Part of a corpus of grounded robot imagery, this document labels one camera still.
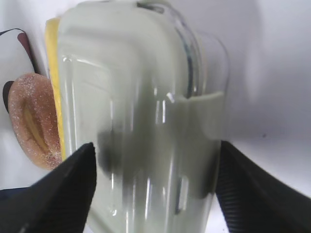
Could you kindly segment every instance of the white surface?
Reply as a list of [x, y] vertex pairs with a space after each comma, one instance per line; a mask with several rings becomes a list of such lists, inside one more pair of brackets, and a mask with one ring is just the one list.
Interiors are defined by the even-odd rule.
[[224, 138], [311, 197], [311, 1], [172, 1], [229, 53]]
[[212, 201], [212, 206], [207, 221], [206, 233], [229, 233], [225, 218], [220, 208], [217, 196]]
[[24, 30], [35, 55], [36, 68], [47, 75], [45, 23], [79, 2], [82, 0], [0, 0], [0, 32], [11, 28]]
[[[0, 86], [24, 73], [33, 72], [33, 66], [22, 44], [17, 40], [20, 30], [11, 30], [0, 36]], [[48, 172], [36, 167], [22, 151], [12, 129], [9, 114], [0, 101], [0, 190], [30, 186]]]

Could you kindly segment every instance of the yellow object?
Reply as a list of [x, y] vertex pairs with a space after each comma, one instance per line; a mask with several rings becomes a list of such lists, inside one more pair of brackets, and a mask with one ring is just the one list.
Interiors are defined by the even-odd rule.
[[60, 147], [62, 152], [63, 161], [66, 159], [65, 154], [65, 141], [64, 141], [64, 128], [62, 119], [60, 86], [58, 77], [58, 64], [57, 64], [57, 31], [59, 18], [52, 18], [47, 21], [45, 27], [45, 43], [47, 47], [47, 54], [50, 67], [50, 78], [53, 86], [54, 101], [57, 113], [57, 126], [58, 135], [60, 140]]
[[41, 137], [37, 124], [35, 124], [33, 116], [27, 106], [25, 106], [24, 108], [24, 119], [25, 119], [27, 128], [29, 129], [29, 131], [35, 138], [35, 142], [38, 143], [38, 145], [42, 148], [44, 152], [48, 152], [49, 148], [47, 144], [45, 143], [44, 139]]

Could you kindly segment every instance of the donut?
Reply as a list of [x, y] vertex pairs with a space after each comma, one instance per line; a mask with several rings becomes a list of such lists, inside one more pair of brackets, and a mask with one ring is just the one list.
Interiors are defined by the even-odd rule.
[[19, 77], [10, 88], [8, 110], [28, 158], [43, 169], [57, 167], [62, 158], [51, 81], [34, 73]]

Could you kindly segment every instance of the white wall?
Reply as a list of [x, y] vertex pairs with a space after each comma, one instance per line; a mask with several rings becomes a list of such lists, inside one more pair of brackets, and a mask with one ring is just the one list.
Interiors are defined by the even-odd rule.
[[38, 72], [48, 75], [44, 30], [48, 19], [83, 0], [0, 0], [0, 32], [20, 28], [27, 33]]
[[311, 197], [311, 1], [173, 2], [228, 50], [224, 138]]

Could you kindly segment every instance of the black object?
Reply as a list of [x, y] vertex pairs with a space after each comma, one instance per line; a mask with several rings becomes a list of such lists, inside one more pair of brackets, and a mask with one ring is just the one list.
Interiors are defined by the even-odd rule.
[[231, 233], [309, 233], [311, 200], [222, 142], [216, 194]]
[[14, 83], [14, 81], [6, 82], [5, 85], [3, 86], [3, 90], [2, 90], [3, 103], [4, 103], [4, 106], [5, 106], [5, 109], [7, 112], [9, 112], [9, 108], [8, 108], [9, 92], [10, 92], [10, 89], [11, 89], [11, 86], [13, 83]]
[[11, 196], [20, 193], [27, 188], [12, 188], [0, 190], [0, 201], [10, 198]]
[[0, 201], [0, 233], [82, 233], [95, 187], [89, 143], [33, 186]]

